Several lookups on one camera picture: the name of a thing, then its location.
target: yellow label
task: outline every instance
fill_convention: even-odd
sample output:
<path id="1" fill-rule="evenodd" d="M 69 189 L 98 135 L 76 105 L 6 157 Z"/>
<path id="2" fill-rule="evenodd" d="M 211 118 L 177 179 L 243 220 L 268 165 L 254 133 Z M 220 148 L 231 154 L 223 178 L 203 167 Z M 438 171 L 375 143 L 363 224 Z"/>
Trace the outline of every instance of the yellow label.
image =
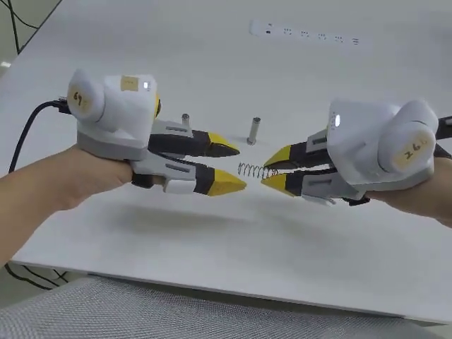
<path id="1" fill-rule="evenodd" d="M 134 76 L 122 76 L 121 77 L 121 90 L 130 90 L 131 92 L 138 92 L 139 79 Z"/>
<path id="2" fill-rule="evenodd" d="M 93 104 L 91 99 L 86 94 L 82 93 L 76 85 L 72 85 L 69 88 L 68 103 L 77 107 L 82 114 L 88 113 Z"/>
<path id="3" fill-rule="evenodd" d="M 427 134 L 419 132 L 410 143 L 407 143 L 400 152 L 395 154 L 393 163 L 403 170 L 429 149 L 432 149 L 431 138 Z"/>

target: black cord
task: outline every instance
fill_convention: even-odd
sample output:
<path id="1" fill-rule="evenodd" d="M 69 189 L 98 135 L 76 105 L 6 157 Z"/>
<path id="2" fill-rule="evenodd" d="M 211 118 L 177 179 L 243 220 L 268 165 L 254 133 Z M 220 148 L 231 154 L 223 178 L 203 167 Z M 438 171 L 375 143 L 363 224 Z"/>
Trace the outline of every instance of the black cord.
<path id="1" fill-rule="evenodd" d="M 20 53 L 19 36 L 17 34 L 16 19 L 14 18 L 13 4 L 11 3 L 11 0 L 8 0 L 8 7 L 9 7 L 9 13 L 11 14 L 11 22 L 13 23 L 14 42 L 16 43 L 16 52 L 17 52 L 17 54 L 19 54 Z"/>
<path id="2" fill-rule="evenodd" d="M 42 110 L 44 110 L 44 109 L 46 109 L 48 107 L 56 107 L 56 108 L 58 108 L 58 110 L 61 113 L 70 114 L 70 111 L 69 111 L 66 99 L 60 99 L 60 100 L 55 100 L 55 101 L 44 102 L 43 104 L 41 104 L 38 107 L 36 107 L 35 110 L 32 112 L 32 114 L 30 115 L 30 117 L 28 118 L 28 120 L 27 120 L 27 122 L 26 122 L 26 124 L 25 124 L 25 126 L 24 126 L 24 128 L 22 130 L 22 134 L 19 137 L 19 141 L 17 142 L 16 149 L 14 150 L 13 159 L 11 160 L 11 164 L 9 165 L 8 173 L 12 173 L 12 172 L 14 172 L 16 170 L 16 165 L 17 165 L 17 161 L 18 161 L 18 158 L 19 158 L 20 151 L 22 150 L 22 146 L 23 146 L 23 143 L 25 141 L 25 138 L 27 137 L 27 134 L 30 131 L 31 125 L 33 124 L 34 120 L 36 119 L 36 116 Z M 49 282 L 49 283 L 51 283 L 51 284 L 53 284 L 55 286 L 59 286 L 55 282 L 53 282 L 53 281 L 51 281 L 51 280 L 49 280 L 47 278 L 44 278 L 44 277 L 42 277 L 39 274 L 34 273 L 28 267 L 24 266 L 24 268 L 28 272 L 33 274 L 34 276 L 39 277 L 40 279 L 46 280 L 47 282 Z M 11 270 L 11 267 L 8 264 L 5 265 L 5 269 L 6 269 L 6 272 L 9 273 L 9 275 L 11 275 L 13 278 L 15 278 L 17 280 L 26 281 L 27 283 L 30 283 L 31 285 L 33 285 L 35 287 L 38 287 L 38 288 L 40 288 L 42 290 L 51 290 L 51 288 L 49 288 L 49 287 L 40 285 L 40 284 L 38 284 L 37 282 L 34 282 L 31 279 L 20 277 L 19 275 L 15 274 Z"/>
<path id="3" fill-rule="evenodd" d="M 4 0 L 0 0 L 0 2 L 1 2 L 3 5 L 5 5 L 5 6 L 7 7 L 7 9 L 9 9 L 9 10 L 11 11 L 12 7 L 10 7 Z M 22 19 L 20 18 L 20 16 L 18 16 L 18 15 L 16 14 L 15 11 L 12 11 L 12 12 L 13 12 L 13 15 L 16 17 L 16 19 L 19 20 L 22 24 L 24 24 L 25 26 L 28 26 L 29 28 L 33 28 L 33 29 L 37 30 L 37 27 L 36 27 L 36 26 L 33 26 L 33 25 L 30 25 L 29 23 L 26 23 L 24 20 L 22 20 Z"/>
<path id="4" fill-rule="evenodd" d="M 10 275 L 11 277 L 13 277 L 13 278 L 15 278 L 15 279 L 17 279 L 17 280 L 20 280 L 20 281 L 26 281 L 27 283 L 29 283 L 29 284 L 31 284 L 31 285 L 37 287 L 37 288 L 40 288 L 41 290 L 46 290 L 46 291 L 50 291 L 50 290 L 51 290 L 50 287 L 42 286 L 42 285 L 40 285 L 40 284 L 34 282 L 33 280 L 30 280 L 30 279 L 24 278 L 24 277 L 19 277 L 17 274 L 15 274 L 15 273 L 11 270 L 11 267 L 9 267 L 9 264 L 5 264 L 5 269 L 6 269 L 6 272 L 8 272 L 9 275 Z"/>
<path id="5" fill-rule="evenodd" d="M 43 280 L 47 281 L 49 284 L 52 284 L 53 286 L 59 287 L 59 285 L 58 285 L 56 282 L 51 281 L 50 279 L 47 279 L 47 278 L 43 277 L 42 275 L 39 275 L 39 274 L 33 272 L 33 271 L 30 270 L 27 266 L 23 266 L 23 267 L 24 267 L 24 269 L 26 269 L 28 272 L 30 272 L 30 273 L 31 273 L 32 275 L 34 275 L 35 277 L 38 277 L 39 279 L 43 279 Z"/>
<path id="6" fill-rule="evenodd" d="M 64 277 L 67 272 L 63 272 L 63 274 L 60 274 L 57 270 L 54 270 L 54 272 L 58 275 L 58 279 L 63 280 L 65 283 L 69 283 L 69 281 Z"/>

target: coil spring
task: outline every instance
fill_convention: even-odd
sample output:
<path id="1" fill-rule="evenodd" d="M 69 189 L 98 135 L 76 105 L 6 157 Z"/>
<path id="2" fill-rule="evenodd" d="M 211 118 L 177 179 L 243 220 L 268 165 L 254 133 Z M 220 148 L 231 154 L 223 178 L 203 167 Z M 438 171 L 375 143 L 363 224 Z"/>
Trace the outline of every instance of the coil spring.
<path id="1" fill-rule="evenodd" d="M 279 174 L 277 169 L 270 169 L 262 166 L 246 164 L 245 162 L 239 163 L 237 173 L 244 177 L 253 177 L 259 179 L 267 179 L 273 175 Z"/>

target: white desk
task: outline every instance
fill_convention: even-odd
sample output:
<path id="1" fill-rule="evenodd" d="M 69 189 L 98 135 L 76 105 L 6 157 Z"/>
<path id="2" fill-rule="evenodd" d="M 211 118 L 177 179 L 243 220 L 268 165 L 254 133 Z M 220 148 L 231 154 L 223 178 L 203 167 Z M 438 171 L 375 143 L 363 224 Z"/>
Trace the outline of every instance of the white desk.
<path id="1" fill-rule="evenodd" d="M 99 78 L 154 74 L 163 117 L 189 113 L 194 128 L 242 149 L 210 161 L 233 173 L 322 129 L 334 97 L 422 96 L 450 114 L 450 9 L 438 1 L 326 2 L 63 1 L 1 79 L 1 168 L 32 109 L 64 95 L 77 67 Z M 248 32 L 251 19 L 343 32 L 367 48 L 258 38 Z M 258 143 L 248 146 L 256 115 Z M 19 165 L 72 145 L 75 127 L 43 112 Z M 93 197 L 48 220 L 14 261 L 452 321 L 450 229 L 378 202 L 325 208 L 248 181 L 246 191 L 217 198 L 132 186 Z"/>

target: metal peg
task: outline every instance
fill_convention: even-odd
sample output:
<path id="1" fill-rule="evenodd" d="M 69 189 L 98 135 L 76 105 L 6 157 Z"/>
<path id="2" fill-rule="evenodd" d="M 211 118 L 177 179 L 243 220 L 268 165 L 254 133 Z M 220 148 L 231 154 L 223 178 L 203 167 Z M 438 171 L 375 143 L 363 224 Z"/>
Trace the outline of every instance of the metal peg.
<path id="1" fill-rule="evenodd" d="M 182 115 L 182 124 L 190 126 L 190 116 L 187 113 L 183 113 Z"/>
<path id="2" fill-rule="evenodd" d="M 248 145 L 254 145 L 256 143 L 257 130 L 259 128 L 259 124 L 261 123 L 261 118 L 254 117 L 253 123 L 251 124 L 251 130 L 249 132 L 249 137 L 246 138 Z"/>

